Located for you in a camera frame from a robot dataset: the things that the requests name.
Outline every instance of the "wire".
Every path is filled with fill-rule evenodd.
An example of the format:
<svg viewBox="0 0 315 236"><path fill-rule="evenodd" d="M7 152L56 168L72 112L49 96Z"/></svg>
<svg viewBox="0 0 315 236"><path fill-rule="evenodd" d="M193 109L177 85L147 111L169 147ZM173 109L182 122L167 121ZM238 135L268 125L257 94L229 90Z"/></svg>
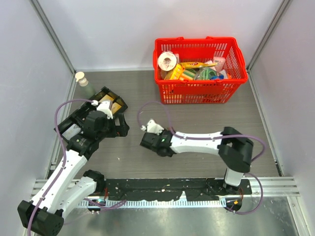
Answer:
<svg viewBox="0 0 315 236"><path fill-rule="evenodd" d="M109 210L114 210L114 209L117 209L117 208L120 208L121 206L123 206L124 204L126 203L126 200L122 200L120 201L119 203L116 203L115 205L111 206L111 207L103 207L99 212L102 213L102 212L106 212L106 211L109 211ZM91 215L91 213L88 211L84 214L81 214L79 217L77 217L75 220L72 220L70 222L65 222L63 225L70 225L72 223L74 223L75 221L81 219L83 216L86 216L86 215Z"/></svg>
<svg viewBox="0 0 315 236"><path fill-rule="evenodd" d="M97 207L99 207L99 208L101 208L102 210L105 210L105 211L114 210L114 209L120 208L120 207L123 206L123 205L126 203L126 201L127 201L127 200L122 200L122 201L116 203L115 205L113 205L113 206L111 206L111 207L105 207L105 206L103 206L103 205L101 205L101 204L98 204L98 203L96 203L96 202L93 202L92 200L90 200L90 199L88 199L88 198L85 198L84 200L85 200L85 201L88 201L89 203L92 203L93 205L95 205L95 206L97 206Z"/></svg>
<svg viewBox="0 0 315 236"><path fill-rule="evenodd" d="M241 194L241 201L244 199L244 191L243 189L240 187L239 192Z"/></svg>
<svg viewBox="0 0 315 236"><path fill-rule="evenodd" d="M257 156L255 156L255 157L252 159L252 162L255 161L255 160L257 160L257 158L259 158L259 157L265 152L265 150L266 150L267 145L265 144L265 142L262 141L260 138L255 137L255 136L251 136L251 135L236 134L236 135L219 136L219 137L214 137L214 138L210 138L210 137L207 137L207 138L197 138L197 137L186 137L186 136L184 137L184 136L180 136L180 135L176 134L175 131L174 131L174 129L173 129L172 120L171 120L171 115L170 115L170 113L169 113L167 107L166 107L163 103L161 103L161 102L159 102L159 101L150 101L150 102L147 102L147 103L143 104L143 105L140 107L140 109L138 110L138 113L137 113L137 121L138 121L138 125L139 125L140 128L144 127L144 125L141 123L141 120L140 120L140 115L141 115L141 113L142 113L142 110L143 110L143 108L144 108L145 106L147 106L147 105L149 105L149 104L152 104L152 103L160 104L160 105L164 108L164 111L165 111L165 113L166 113L167 120L168 120L169 129L170 129L172 135L174 135L175 137L178 137L178 138L180 138L180 139L190 139L190 140L218 140L218 139L227 139L227 138L248 138L248 139L254 139L254 140L256 140L256 141L258 141L258 142L261 143L261 145L262 145L262 150L261 150L261 152L260 152ZM255 212L255 211L260 207L260 205L262 204L262 200L263 200L263 189L262 189L261 182L259 181L259 179L258 179L255 175L253 175L253 174L251 174L251 173L247 173L247 174L250 175L250 176L252 176L252 177L254 177L254 178L258 181L259 186L260 186L261 196L260 196L260 200L259 200L259 203L258 203L257 207L255 207L255 208L254 208L253 210L251 210L251 211L247 211L247 212L236 212L236 211L233 211L232 209L228 208L229 211L234 212L234 213L239 214L239 215L246 215L246 214L250 214L250 213Z"/></svg>
<svg viewBox="0 0 315 236"><path fill-rule="evenodd" d="M64 144L63 144L63 139L61 137L61 134L59 132L59 128L58 128L58 112L59 110L61 109L61 107L63 107L64 105L70 103L70 102L93 102L91 100L86 100L86 99L73 99L73 100L69 100L69 101L66 101L64 103L62 103L55 111L55 116L54 116L54 123L55 123L55 129L56 129L56 133L57 133L57 137L59 139L59 142L60 142L60 145L61 145L61 148L63 150L63 164L62 164L62 168L60 168L60 170L58 171L56 177L53 179L53 181L51 182L51 184L47 187L47 189L44 191L44 193L42 194L42 197L39 199L38 203L36 204L34 210L32 211L31 213L31 217L30 217L30 220L29 220L29 223L28 223L28 236L31 236L31 228L32 228L32 223L33 223L33 220L34 220L34 217L35 217L35 214L41 204L41 202L45 199L45 196L47 195L47 193L49 192L49 190L52 188L52 186L54 185L54 183L57 181L57 179L59 178L59 176L61 175L61 173L63 172L63 169L65 167L65 164L66 164L66 154L65 154L65 147L64 147Z"/></svg>
<svg viewBox="0 0 315 236"><path fill-rule="evenodd" d="M259 200L258 205L253 210L250 210L250 211L238 212L238 211L233 211L232 210L233 206L231 208L226 207L228 211L231 211L231 212L233 212L233 213L235 213L237 215L247 215L247 214L250 214L250 213L254 213L255 211L257 211L260 208L260 206L262 204L263 197L264 197L264 191L263 191L262 184L261 184L260 180L255 175L253 175L252 173L246 173L246 174L254 177L257 180L257 182L259 184L259 187L260 187L260 192L261 192L260 200Z"/></svg>

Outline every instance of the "gray floor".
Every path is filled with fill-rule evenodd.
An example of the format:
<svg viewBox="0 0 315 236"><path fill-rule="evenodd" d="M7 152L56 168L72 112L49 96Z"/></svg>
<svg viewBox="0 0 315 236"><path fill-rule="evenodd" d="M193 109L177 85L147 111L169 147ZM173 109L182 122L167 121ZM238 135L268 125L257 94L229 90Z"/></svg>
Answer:
<svg viewBox="0 0 315 236"><path fill-rule="evenodd" d="M107 86L128 104L125 111L130 131L127 137L105 139L88 163L78 173L100 171L110 178L162 178L162 177L223 177L225 164L212 155L182 153L172 158L159 157L139 145L143 132L136 122L139 107L147 101L160 100L153 71L89 72L87 79L96 90ZM74 98L81 98L76 88ZM232 126L243 134L255 135L267 142L266 134L252 94L250 84L244 84L225 104L168 105L175 130L186 133L218 132L224 126ZM167 127L167 119L159 105L150 105L142 114L142 122L154 118ZM261 146L255 143L254 154ZM259 177L278 176L270 149L252 166Z"/></svg>
<svg viewBox="0 0 315 236"><path fill-rule="evenodd" d="M242 211L258 198L245 198ZM117 209L100 215L71 212L59 236L297 236L286 197L264 198L257 212L234 215L223 208Z"/></svg>

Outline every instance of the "red basket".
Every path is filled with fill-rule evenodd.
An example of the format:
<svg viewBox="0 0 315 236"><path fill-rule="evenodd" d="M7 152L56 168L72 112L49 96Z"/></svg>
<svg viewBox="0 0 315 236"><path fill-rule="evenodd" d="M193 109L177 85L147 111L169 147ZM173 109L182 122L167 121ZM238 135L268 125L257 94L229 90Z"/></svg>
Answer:
<svg viewBox="0 0 315 236"><path fill-rule="evenodd" d="M164 51L178 53L181 62L206 62L213 57L224 57L223 69L232 78L206 81L163 80L158 57ZM153 52L153 67L155 81L164 104L225 103L248 79L243 54L232 37L158 38Z"/></svg>

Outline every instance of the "tape roll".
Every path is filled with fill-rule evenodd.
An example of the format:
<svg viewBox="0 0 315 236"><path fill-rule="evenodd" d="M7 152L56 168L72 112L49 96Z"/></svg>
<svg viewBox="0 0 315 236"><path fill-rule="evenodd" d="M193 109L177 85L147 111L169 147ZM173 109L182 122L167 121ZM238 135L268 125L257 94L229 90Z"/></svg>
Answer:
<svg viewBox="0 0 315 236"><path fill-rule="evenodd" d="M172 52L164 52L159 56L157 62L161 70L170 71L176 66L177 58Z"/></svg>

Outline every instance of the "small bottle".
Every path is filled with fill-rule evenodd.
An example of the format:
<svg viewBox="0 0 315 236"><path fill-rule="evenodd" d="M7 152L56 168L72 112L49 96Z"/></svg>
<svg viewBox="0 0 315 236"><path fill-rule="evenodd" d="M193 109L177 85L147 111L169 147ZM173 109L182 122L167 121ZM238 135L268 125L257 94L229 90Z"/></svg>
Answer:
<svg viewBox="0 0 315 236"><path fill-rule="evenodd" d="M75 80L76 82L79 82L81 94L86 99L89 99L96 93L93 85L87 80L87 78L85 78L83 72L75 73Z"/></svg>

